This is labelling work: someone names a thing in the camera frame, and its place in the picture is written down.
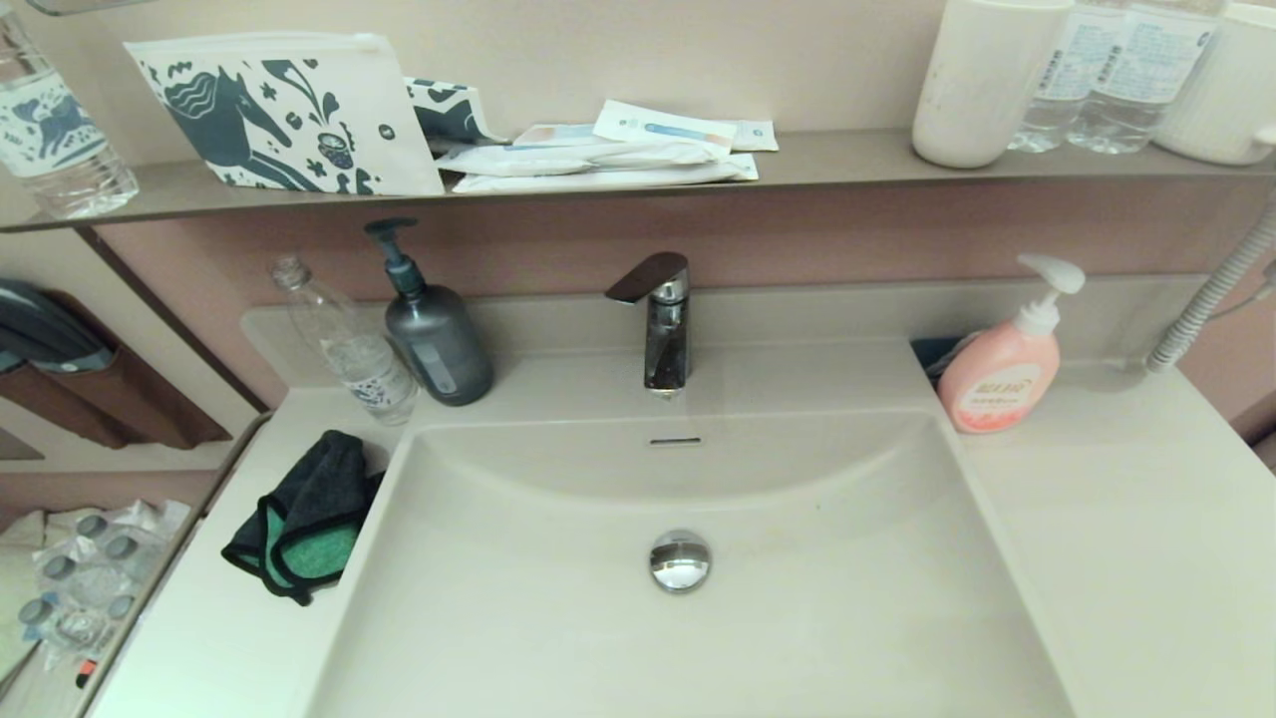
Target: soap dispenser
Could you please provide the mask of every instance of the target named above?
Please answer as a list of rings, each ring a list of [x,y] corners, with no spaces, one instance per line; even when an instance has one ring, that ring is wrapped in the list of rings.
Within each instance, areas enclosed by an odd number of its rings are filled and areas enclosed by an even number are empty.
[[[448,407],[477,402],[491,389],[491,358],[484,349],[461,296],[425,283],[421,269],[396,241],[410,217],[378,219],[364,231],[385,253],[385,274],[398,296],[385,307],[385,328],[430,397]]]
[[[1008,430],[1032,412],[1059,371],[1054,326],[1060,293],[1076,293],[1086,274],[1076,264],[1044,254],[1020,254],[1050,284],[1045,296],[979,334],[953,358],[939,379],[939,402],[958,432],[981,435]]]

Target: gray pump bottle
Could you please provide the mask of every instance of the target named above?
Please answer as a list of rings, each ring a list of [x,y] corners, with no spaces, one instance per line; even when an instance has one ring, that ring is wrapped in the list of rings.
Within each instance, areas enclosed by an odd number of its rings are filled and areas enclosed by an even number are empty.
[[[385,253],[385,274],[398,296],[385,307],[385,328],[430,397],[448,407],[477,402],[491,389],[491,358],[478,341],[461,296],[425,283],[421,269],[396,244],[410,217],[390,217],[364,226]]]

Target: white pump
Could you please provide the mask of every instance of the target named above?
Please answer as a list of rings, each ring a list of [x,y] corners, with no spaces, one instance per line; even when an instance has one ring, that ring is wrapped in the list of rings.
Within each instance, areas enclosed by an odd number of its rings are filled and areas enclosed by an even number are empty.
[[[1014,316],[1014,328],[1026,334],[1044,335],[1054,332],[1059,324],[1059,307],[1054,301],[1060,293],[1077,293],[1086,284],[1086,273],[1072,261],[1064,261],[1045,254],[1020,254],[1020,264],[1041,274],[1050,284],[1045,296],[1020,306]]]

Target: pink soap bottle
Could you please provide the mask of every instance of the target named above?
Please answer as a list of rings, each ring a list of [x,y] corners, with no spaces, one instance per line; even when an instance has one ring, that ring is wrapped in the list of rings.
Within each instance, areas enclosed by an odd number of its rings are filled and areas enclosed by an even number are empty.
[[[1059,371],[1054,326],[1060,293],[1076,293],[1086,274],[1076,264],[1044,254],[1020,254],[1050,291],[1020,306],[1013,319],[979,334],[939,379],[939,402],[958,432],[984,435],[1008,430],[1032,412]]]

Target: white hose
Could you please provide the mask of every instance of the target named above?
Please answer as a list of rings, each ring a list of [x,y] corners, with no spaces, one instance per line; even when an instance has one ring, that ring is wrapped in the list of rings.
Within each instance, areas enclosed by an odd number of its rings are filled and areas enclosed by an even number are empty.
[[[1170,325],[1165,335],[1161,337],[1161,342],[1148,355],[1146,362],[1148,372],[1168,372],[1178,365],[1179,358],[1192,347],[1197,334],[1201,333],[1201,326],[1210,319],[1210,314],[1213,312],[1219,302],[1240,283],[1254,261],[1273,245],[1276,245],[1276,191],[1268,196],[1263,216],[1258,218],[1245,238],[1240,240],[1236,249],[1210,274],[1210,281],[1205,282],[1205,286],[1197,291],[1183,314]]]

